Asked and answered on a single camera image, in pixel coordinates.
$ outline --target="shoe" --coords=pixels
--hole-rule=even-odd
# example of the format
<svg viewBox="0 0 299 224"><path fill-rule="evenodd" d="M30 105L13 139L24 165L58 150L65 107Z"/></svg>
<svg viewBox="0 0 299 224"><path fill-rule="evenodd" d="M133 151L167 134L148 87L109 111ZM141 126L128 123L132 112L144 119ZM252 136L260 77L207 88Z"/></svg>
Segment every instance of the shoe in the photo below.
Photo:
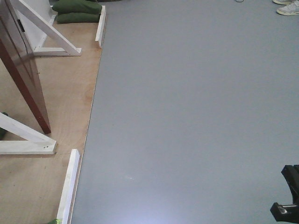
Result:
<svg viewBox="0 0 299 224"><path fill-rule="evenodd" d="M290 5L281 7L277 12L282 15L299 15L299 1L294 1Z"/></svg>
<svg viewBox="0 0 299 224"><path fill-rule="evenodd" d="M280 5L289 5L293 0L273 0L273 2Z"/></svg>

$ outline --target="plywood floor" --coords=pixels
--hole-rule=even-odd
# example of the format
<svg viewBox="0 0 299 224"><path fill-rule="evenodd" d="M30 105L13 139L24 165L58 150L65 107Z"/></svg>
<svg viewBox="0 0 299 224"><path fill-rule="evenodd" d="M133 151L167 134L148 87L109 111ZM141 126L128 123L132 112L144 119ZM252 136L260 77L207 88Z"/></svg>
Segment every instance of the plywood floor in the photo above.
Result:
<svg viewBox="0 0 299 224"><path fill-rule="evenodd" d="M101 55L94 41L97 25L55 25L82 48L82 56L36 59L57 153L0 156L0 223L43 224L56 218L71 149L84 151ZM45 46L56 45L49 39ZM0 110L41 131L2 62L0 78ZM17 137L8 133L6 139Z"/></svg>

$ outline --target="white wooden beam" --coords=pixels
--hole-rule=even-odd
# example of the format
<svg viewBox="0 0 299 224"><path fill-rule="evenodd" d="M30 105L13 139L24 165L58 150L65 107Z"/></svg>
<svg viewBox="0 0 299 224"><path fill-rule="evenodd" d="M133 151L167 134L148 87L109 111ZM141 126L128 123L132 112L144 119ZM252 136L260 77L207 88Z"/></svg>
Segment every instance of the white wooden beam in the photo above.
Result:
<svg viewBox="0 0 299 224"><path fill-rule="evenodd" d="M95 41L99 43L99 47L102 48L102 42L104 39L104 31L105 31L105 23L106 23L107 13L106 13L106 6L102 6L102 11L99 19L99 25L97 34L95 37Z"/></svg>
<svg viewBox="0 0 299 224"><path fill-rule="evenodd" d="M48 136L39 133L38 131L10 118L9 116L6 116L3 113L0 113L0 127L32 142L55 142L55 140Z"/></svg>
<svg viewBox="0 0 299 224"><path fill-rule="evenodd" d="M77 52L80 54L81 50L81 48L77 48ZM63 48L36 47L33 53L35 56L73 56L71 53L65 51Z"/></svg>
<svg viewBox="0 0 299 224"><path fill-rule="evenodd" d="M1 155L54 154L56 142L0 141Z"/></svg>
<svg viewBox="0 0 299 224"><path fill-rule="evenodd" d="M61 224L67 224L68 222L79 158L79 151L77 149L72 149L57 213L57 219L62 221Z"/></svg>
<svg viewBox="0 0 299 224"><path fill-rule="evenodd" d="M78 51L78 48L76 48L63 35L61 35L61 33L59 33L53 26L51 26L51 24L49 24L43 17L41 17L26 2L24 2L23 0L11 0L11 2L15 9L19 10L20 13L26 16L38 28L40 28L44 33L55 40L70 55L81 55L81 52Z"/></svg>

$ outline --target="wooden door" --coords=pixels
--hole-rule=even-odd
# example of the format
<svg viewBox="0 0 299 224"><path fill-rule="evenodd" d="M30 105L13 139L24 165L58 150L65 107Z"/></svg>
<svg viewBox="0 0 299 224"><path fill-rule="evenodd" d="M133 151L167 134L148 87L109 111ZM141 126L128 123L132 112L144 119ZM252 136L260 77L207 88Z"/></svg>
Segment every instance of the wooden door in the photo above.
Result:
<svg viewBox="0 0 299 224"><path fill-rule="evenodd" d="M0 0L0 56L43 132L50 133L33 51L9 0Z"/></svg>

